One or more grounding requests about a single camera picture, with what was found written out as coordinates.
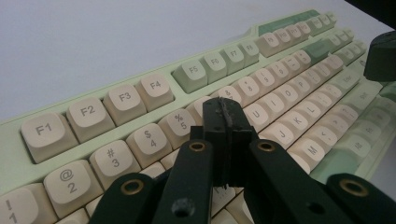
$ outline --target mechanical keyboard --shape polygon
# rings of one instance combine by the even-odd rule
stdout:
[[[367,45],[314,9],[0,126],[0,223],[87,223],[117,177],[172,167],[202,102],[237,101],[260,138],[313,178],[369,179],[396,132],[390,83],[362,75]],[[243,189],[213,188],[212,223],[252,223]]]

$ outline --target white desk surface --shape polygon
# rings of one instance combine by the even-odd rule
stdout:
[[[342,0],[0,0],[0,120],[238,39],[252,24],[332,11],[367,45],[391,28]],[[372,181],[396,200],[396,144]]]

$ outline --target % symbol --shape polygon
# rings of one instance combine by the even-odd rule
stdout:
[[[177,121],[179,121],[179,122],[181,122],[183,120],[183,118],[179,114],[177,114],[175,116],[175,119],[177,119]]]

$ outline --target screw hole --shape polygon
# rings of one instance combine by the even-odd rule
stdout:
[[[344,191],[358,197],[365,197],[369,194],[368,189],[355,180],[342,179],[340,181],[340,186]]]
[[[125,181],[121,185],[121,191],[126,195],[133,195],[140,192],[145,184],[139,179]]]
[[[172,204],[171,210],[176,217],[190,217],[195,212],[195,204],[188,198],[177,199]]]
[[[191,143],[191,144],[189,145],[189,148],[190,148],[192,151],[203,151],[203,150],[205,150],[206,146],[205,146],[204,143],[194,142],[194,143]]]
[[[262,150],[262,151],[266,151],[266,152],[271,152],[275,150],[275,147],[272,144],[269,143],[265,143],[265,142],[260,142],[257,147]]]
[[[318,215],[324,214],[326,212],[324,207],[318,203],[308,203],[306,207],[311,210],[311,212]]]

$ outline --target black device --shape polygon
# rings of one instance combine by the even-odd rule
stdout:
[[[312,179],[278,143],[259,139],[235,101],[204,102],[174,167],[117,179],[90,223],[210,223],[212,187],[243,187],[255,223],[396,223],[396,203],[366,180]]]

